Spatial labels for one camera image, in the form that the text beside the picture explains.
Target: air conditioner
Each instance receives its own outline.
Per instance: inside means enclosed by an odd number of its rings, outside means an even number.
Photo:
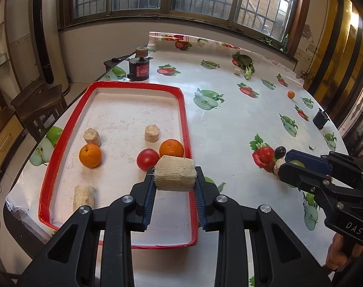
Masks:
[[[56,0],[29,0],[30,35],[40,78],[50,86],[70,85],[64,69],[56,25]]]

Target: white tray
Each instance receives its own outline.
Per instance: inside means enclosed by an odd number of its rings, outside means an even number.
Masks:
[[[168,88],[183,97],[178,88],[157,84],[97,82],[90,86],[63,130],[46,171],[39,210],[43,223],[58,229],[73,214],[74,188],[78,184],[94,188],[95,209],[129,194],[135,183],[144,180],[146,173],[136,165],[136,157],[145,148],[158,151],[164,140],[173,138],[184,142],[186,155],[190,155],[186,120],[181,118],[185,119],[184,100],[180,105],[180,96],[166,91]],[[160,128],[155,143],[144,140],[145,127],[150,124]],[[78,157],[85,145],[83,133],[90,127],[99,132],[102,142],[102,163],[91,169]],[[195,244],[197,221],[190,196],[188,192],[157,191],[151,223],[145,233],[132,232],[133,247],[160,249]]]

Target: human hand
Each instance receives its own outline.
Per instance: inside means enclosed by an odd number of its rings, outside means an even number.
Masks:
[[[326,256],[326,266],[335,271],[339,267],[344,267],[347,264],[347,256],[341,252],[344,245],[344,238],[342,235],[336,233],[333,236],[333,242],[329,246],[328,255]],[[358,258],[362,253],[363,246],[355,244],[351,253],[353,258]]]

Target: window frame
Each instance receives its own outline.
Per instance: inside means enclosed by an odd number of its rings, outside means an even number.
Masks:
[[[185,12],[185,11],[178,11],[172,10],[171,6],[174,4],[175,0],[161,0],[160,8],[159,9],[130,9],[130,10],[121,10],[121,11],[112,11],[112,0],[106,0],[106,11],[103,13],[97,13],[87,16],[82,16],[78,18],[73,18],[72,16],[72,0],[59,0],[59,9],[60,9],[60,27],[66,28],[72,25],[80,24],[80,23],[87,23],[87,22],[94,22],[98,20],[104,20],[108,18],[116,18],[119,17],[127,17],[132,16],[141,17],[141,16],[150,16],[155,15],[163,18],[175,18],[175,19],[184,19],[188,21],[197,21],[206,23],[210,26],[218,26],[220,28],[224,28],[229,32],[237,32],[244,36],[251,37],[258,40],[264,40],[268,37],[266,34],[254,30],[252,28],[243,26],[238,24],[234,21],[235,12],[238,4],[238,0],[232,1],[231,11],[228,20],[217,18],[214,16],[209,16],[205,14],[198,14],[192,12]],[[287,20],[285,35],[289,34],[289,41],[293,38],[293,35],[290,32],[293,30],[292,26],[294,24],[295,15],[298,12],[298,7],[303,7],[302,3],[299,3],[299,0],[293,0],[292,8],[290,11],[289,18]],[[282,46],[282,42],[270,38],[273,47],[280,48]]]

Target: cabinet drawer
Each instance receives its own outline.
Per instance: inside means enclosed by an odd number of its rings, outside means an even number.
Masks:
[[[17,117],[13,115],[0,133],[0,167],[11,146],[22,132],[23,127]]]

